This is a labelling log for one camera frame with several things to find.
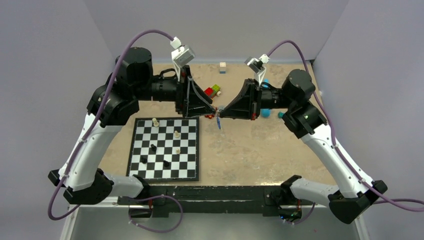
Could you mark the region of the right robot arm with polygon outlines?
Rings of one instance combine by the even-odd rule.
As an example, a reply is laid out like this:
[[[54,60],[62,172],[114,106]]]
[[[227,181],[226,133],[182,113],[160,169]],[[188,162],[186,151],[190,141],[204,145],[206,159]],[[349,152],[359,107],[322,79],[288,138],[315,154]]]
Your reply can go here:
[[[373,180],[345,154],[322,112],[311,103],[316,87],[308,72],[292,70],[280,88],[248,78],[239,94],[222,110],[221,118],[255,120],[261,109],[285,109],[285,126],[308,146],[335,180],[327,185],[294,175],[281,184],[272,200],[281,205],[308,200],[323,205],[342,223],[350,224],[387,191],[382,180]]]

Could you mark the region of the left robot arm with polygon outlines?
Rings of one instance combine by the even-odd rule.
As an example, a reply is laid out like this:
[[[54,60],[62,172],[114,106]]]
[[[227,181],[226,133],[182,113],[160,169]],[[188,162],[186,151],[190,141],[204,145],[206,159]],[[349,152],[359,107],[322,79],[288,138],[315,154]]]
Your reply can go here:
[[[100,162],[140,101],[174,102],[184,118],[213,114],[212,100],[193,80],[189,62],[195,58],[187,45],[171,52],[173,76],[153,73],[151,52],[131,47],[115,59],[115,69],[98,87],[87,106],[83,129],[66,163],[49,172],[49,180],[64,188],[72,205],[95,205],[107,197],[129,197],[138,205],[149,199],[149,184],[142,176],[114,176]]]

